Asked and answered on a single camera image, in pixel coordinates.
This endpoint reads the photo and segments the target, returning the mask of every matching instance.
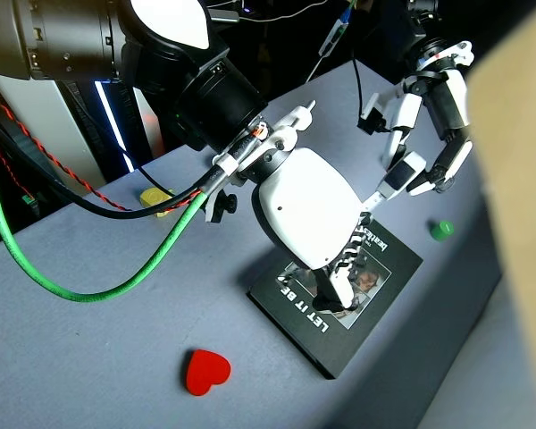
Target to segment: gray wall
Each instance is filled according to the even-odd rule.
[[[496,288],[419,429],[536,429],[536,379],[507,281]]]

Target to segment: table surface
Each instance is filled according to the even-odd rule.
[[[359,68],[364,100],[388,87],[374,72],[361,64]],[[356,127],[352,65],[274,100],[265,117],[275,122],[311,99],[317,100],[314,123],[301,133],[299,145],[326,158],[365,198],[383,175],[380,157],[387,136],[370,137]],[[408,145],[428,162],[442,147],[424,108]],[[197,153],[183,147],[147,170],[166,186],[184,189],[208,169],[211,157],[211,151]],[[134,207],[148,187],[134,172],[103,191]],[[481,177],[470,156],[456,185],[445,194],[401,195],[378,209],[377,220],[424,262],[342,376],[329,381],[246,296],[269,264],[281,257],[256,222],[252,189],[251,183],[227,189],[239,196],[236,214],[225,215],[220,225],[205,224],[199,214],[155,272],[112,301],[77,304],[50,295],[18,268],[0,244],[0,428],[325,425],[355,395],[362,377],[401,327],[409,324],[414,311],[433,290],[444,287],[436,279],[464,246],[484,206]],[[427,224],[442,219],[452,221],[456,233],[438,243],[431,239]],[[175,215],[108,220],[71,205],[20,232],[17,240],[49,278],[72,290],[93,292],[129,278],[174,221]],[[478,278],[484,278],[485,269]],[[474,307],[480,312],[483,296],[478,300],[481,304]],[[471,311],[467,304],[461,305],[465,308],[461,311]],[[465,317],[469,320],[460,323],[472,325],[475,317],[469,313]],[[466,329],[461,331],[463,337]],[[456,346],[463,340],[456,340]],[[203,398],[189,395],[183,384],[183,368],[192,349],[219,352],[232,363],[230,380]],[[402,418],[416,420],[415,408],[407,415],[401,409]],[[374,419],[374,427],[383,425],[380,418]]]

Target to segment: yellow object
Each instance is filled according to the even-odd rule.
[[[171,199],[171,196],[165,194],[158,188],[149,188],[145,192],[141,194],[141,197],[139,197],[141,201],[141,205],[145,208],[156,206],[157,204],[161,204],[165,202],[168,199]],[[159,212],[155,213],[157,217],[163,217],[168,215],[170,212]]]

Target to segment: green bottle cap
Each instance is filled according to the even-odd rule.
[[[449,221],[442,221],[437,223],[432,229],[431,229],[431,236],[436,241],[444,241],[453,233],[455,232],[455,226],[452,222]]]

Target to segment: black box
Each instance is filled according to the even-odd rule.
[[[328,378],[339,376],[423,261],[377,222],[364,231],[350,278],[356,310],[316,312],[314,274],[293,263],[276,265],[248,293]]]

